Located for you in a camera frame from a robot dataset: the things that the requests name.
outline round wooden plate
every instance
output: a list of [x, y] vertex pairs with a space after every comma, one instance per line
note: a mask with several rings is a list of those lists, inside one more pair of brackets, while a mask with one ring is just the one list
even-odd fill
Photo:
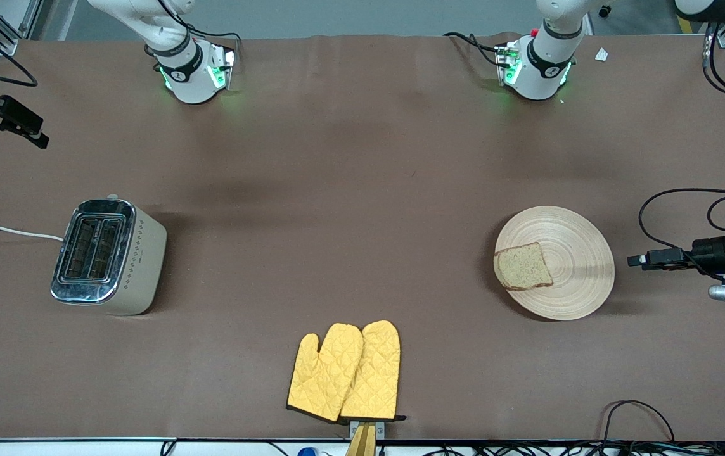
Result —
[[596, 226], [566, 208], [539, 206], [508, 221], [495, 252], [538, 242], [553, 286], [507, 291], [524, 308], [551, 320], [576, 320], [605, 302], [615, 266], [608, 241]]

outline oven mitt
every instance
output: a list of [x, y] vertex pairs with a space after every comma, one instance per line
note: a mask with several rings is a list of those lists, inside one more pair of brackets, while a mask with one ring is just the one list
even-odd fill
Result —
[[349, 419], [395, 419], [399, 383], [399, 332], [390, 321], [362, 330], [362, 360], [340, 415]]
[[301, 340], [286, 407], [335, 422], [363, 355], [363, 335], [356, 326], [334, 323], [318, 344], [317, 334]]

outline white cable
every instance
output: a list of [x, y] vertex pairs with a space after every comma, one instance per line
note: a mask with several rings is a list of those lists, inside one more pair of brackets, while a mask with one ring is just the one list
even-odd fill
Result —
[[38, 234], [38, 233], [29, 233], [27, 231], [19, 231], [19, 230], [13, 230], [12, 228], [5, 228], [4, 226], [0, 226], [0, 231], [6, 231], [7, 233], [13, 233], [13, 234], [21, 234], [21, 236], [32, 236], [35, 238], [45, 238], [45, 239], [53, 239], [58, 242], [64, 242], [64, 239], [62, 237], [53, 236], [52, 234]]

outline brown tablecloth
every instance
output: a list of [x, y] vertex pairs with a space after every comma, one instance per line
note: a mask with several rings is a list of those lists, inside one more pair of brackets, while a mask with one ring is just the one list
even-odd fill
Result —
[[[588, 37], [532, 102], [461, 41], [247, 41], [238, 90], [186, 106], [141, 43], [22, 43], [40, 85], [0, 94], [52, 141], [0, 133], [0, 225], [62, 234], [116, 193], [169, 243], [151, 312], [122, 318], [50, 297], [58, 243], [0, 234], [0, 436], [345, 435], [285, 410], [298, 341], [388, 319], [409, 416], [391, 438], [596, 438], [609, 402], [637, 398], [679, 439], [725, 440], [725, 303], [696, 272], [626, 266], [658, 248], [636, 223], [647, 196], [725, 187], [701, 44]], [[718, 236], [711, 200], [666, 197], [648, 223], [684, 246]], [[617, 282], [596, 314], [542, 321], [499, 287], [499, 229], [536, 205], [608, 239]], [[611, 437], [664, 433], [631, 408]]]

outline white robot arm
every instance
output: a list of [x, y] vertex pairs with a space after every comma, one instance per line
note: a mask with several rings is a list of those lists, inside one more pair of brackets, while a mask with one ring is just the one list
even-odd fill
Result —
[[165, 86], [180, 101], [202, 103], [228, 87], [235, 52], [192, 37], [182, 21], [169, 15], [190, 12], [195, 0], [88, 1], [143, 38], [160, 63]]
[[585, 30], [582, 17], [602, 0], [537, 0], [542, 27], [498, 49], [498, 78], [525, 98], [545, 100], [565, 83]]
[[[582, 17], [602, 0], [537, 0], [543, 17], [536, 35], [497, 50], [498, 77], [525, 98], [545, 100], [565, 83], [582, 41]], [[675, 0], [679, 15], [696, 22], [725, 23], [725, 0]]]

